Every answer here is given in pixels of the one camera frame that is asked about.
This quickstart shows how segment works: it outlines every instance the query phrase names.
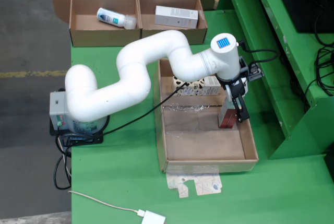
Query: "white bottle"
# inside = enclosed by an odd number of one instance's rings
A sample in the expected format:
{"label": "white bottle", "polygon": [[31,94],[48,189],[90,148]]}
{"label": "white bottle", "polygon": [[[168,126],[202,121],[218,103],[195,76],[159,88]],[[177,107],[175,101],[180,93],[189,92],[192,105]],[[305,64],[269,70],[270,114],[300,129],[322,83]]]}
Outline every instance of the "white bottle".
{"label": "white bottle", "polygon": [[135,17],[119,14],[104,8],[98,10],[97,17],[99,21],[117,27],[124,27],[125,29],[135,29],[137,24],[137,19]]}

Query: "black mount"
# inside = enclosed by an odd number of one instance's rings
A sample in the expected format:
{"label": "black mount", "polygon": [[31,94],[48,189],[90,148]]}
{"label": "black mount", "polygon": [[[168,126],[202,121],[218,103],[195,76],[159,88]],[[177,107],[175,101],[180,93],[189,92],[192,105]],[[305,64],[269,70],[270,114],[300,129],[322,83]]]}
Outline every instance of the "black mount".
{"label": "black mount", "polygon": [[251,69],[249,70],[242,56],[239,58],[239,63],[240,63],[240,74],[236,78],[232,80],[222,80],[217,75],[216,77],[224,90],[226,90],[227,85],[231,89],[232,102],[236,109],[238,121],[243,122],[244,120],[249,119],[249,113],[245,101],[242,97],[246,93],[245,90],[246,83],[243,83],[241,78],[246,78],[248,81],[253,81],[258,78],[262,78],[264,76],[264,73],[259,68],[258,65],[254,65],[254,67],[251,67]]}

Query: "open cardboard box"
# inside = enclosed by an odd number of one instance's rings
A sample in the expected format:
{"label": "open cardboard box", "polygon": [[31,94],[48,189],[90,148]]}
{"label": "open cardboard box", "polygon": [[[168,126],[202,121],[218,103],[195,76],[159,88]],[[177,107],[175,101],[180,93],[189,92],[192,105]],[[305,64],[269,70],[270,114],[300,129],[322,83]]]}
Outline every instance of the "open cardboard box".
{"label": "open cardboard box", "polygon": [[[169,61],[160,60],[154,79],[155,105],[172,93],[172,78]],[[253,168],[259,158],[249,120],[232,129],[218,128],[224,99],[223,89],[218,96],[173,96],[155,110],[161,171],[228,173]]]}
{"label": "open cardboard box", "polygon": [[[140,39],[140,14],[137,0],[53,0],[58,18],[69,24],[73,46],[124,46]],[[100,7],[135,16],[137,26],[126,30],[98,21]]]}
{"label": "open cardboard box", "polygon": [[[156,6],[176,7],[198,11],[197,28],[170,27],[156,25]],[[208,30],[204,11],[200,0],[139,0],[142,32],[141,37],[145,38],[165,30],[178,30],[184,33],[189,44],[203,44]]]}

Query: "green workbench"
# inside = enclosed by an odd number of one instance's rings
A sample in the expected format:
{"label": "green workbench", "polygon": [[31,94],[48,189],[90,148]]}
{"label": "green workbench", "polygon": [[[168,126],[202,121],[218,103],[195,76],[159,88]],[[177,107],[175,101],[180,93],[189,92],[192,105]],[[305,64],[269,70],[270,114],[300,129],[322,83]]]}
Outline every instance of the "green workbench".
{"label": "green workbench", "polygon": [[[245,38],[236,11],[207,11],[209,47],[218,33]],[[72,48],[71,63],[94,71],[99,88],[118,81],[116,56],[121,48]],[[252,56],[240,55],[246,61]],[[157,64],[148,66],[150,77]],[[193,181],[185,184],[189,197],[180,199],[167,186],[156,150],[154,114],[105,136],[103,144],[74,147],[72,190],[110,204],[154,211],[173,223],[331,223],[334,184],[322,155],[269,160],[284,138],[281,126],[262,80],[249,84],[245,97],[260,161],[247,173],[221,174],[222,193],[197,196]],[[152,91],[142,103],[112,114],[111,130],[150,110]],[[78,195],[72,196],[72,223],[141,223],[132,212],[109,208]]]}

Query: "power adapter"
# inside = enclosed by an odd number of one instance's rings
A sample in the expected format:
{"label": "power adapter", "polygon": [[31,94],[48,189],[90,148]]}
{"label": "power adapter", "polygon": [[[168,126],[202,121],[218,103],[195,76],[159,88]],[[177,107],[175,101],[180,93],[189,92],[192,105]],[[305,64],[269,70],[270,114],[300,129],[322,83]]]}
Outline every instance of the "power adapter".
{"label": "power adapter", "polygon": [[138,210],[137,215],[143,217],[141,224],[164,224],[166,220],[166,217],[147,210]]}

